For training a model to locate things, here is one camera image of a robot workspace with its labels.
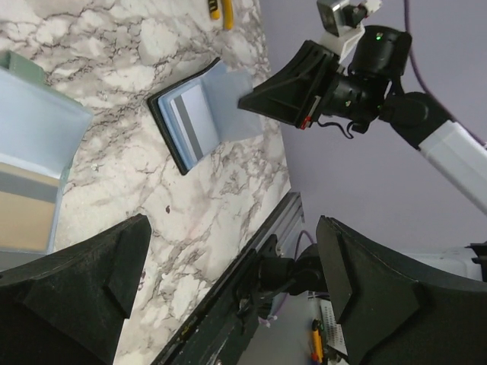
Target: purple cable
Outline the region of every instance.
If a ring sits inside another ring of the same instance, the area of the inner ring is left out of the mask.
[[[406,32],[409,34],[411,33],[411,2],[410,0],[404,0],[404,24],[406,27]],[[421,72],[419,71],[418,67],[418,60],[416,59],[416,55],[414,53],[414,49],[411,46],[411,49],[409,51],[409,59],[411,59],[411,66],[412,70],[414,71],[414,75],[416,76],[416,79],[418,80],[419,86],[421,86],[421,89],[425,93],[427,93],[430,97],[432,97],[443,109],[445,109],[448,114],[450,114],[452,118],[452,122],[458,122],[458,118],[454,116],[450,110],[445,108],[445,106],[440,102],[440,100],[437,99],[437,97],[433,94],[431,89],[428,87],[428,85],[425,82],[425,79],[422,77]],[[475,135],[472,133],[467,127],[465,127],[462,123],[458,122],[462,127],[465,128],[467,132],[477,141],[479,142],[482,146],[485,146],[485,142],[479,138],[479,136]]]
[[[307,230],[302,230],[299,233],[298,241],[296,242],[296,250],[294,251],[294,260],[297,260],[298,259],[299,247],[301,245],[301,239],[303,238],[304,235],[306,235],[306,237],[309,239],[309,241],[311,242],[312,245],[314,244],[313,237],[311,236],[311,233],[309,233]],[[288,300],[288,297],[289,297],[289,294],[286,294],[284,296],[284,299],[278,305],[277,309],[275,310],[275,313],[272,316],[277,316],[281,312],[282,308],[284,307],[284,304]],[[261,325],[268,325],[269,324],[269,320],[259,317],[259,323]]]

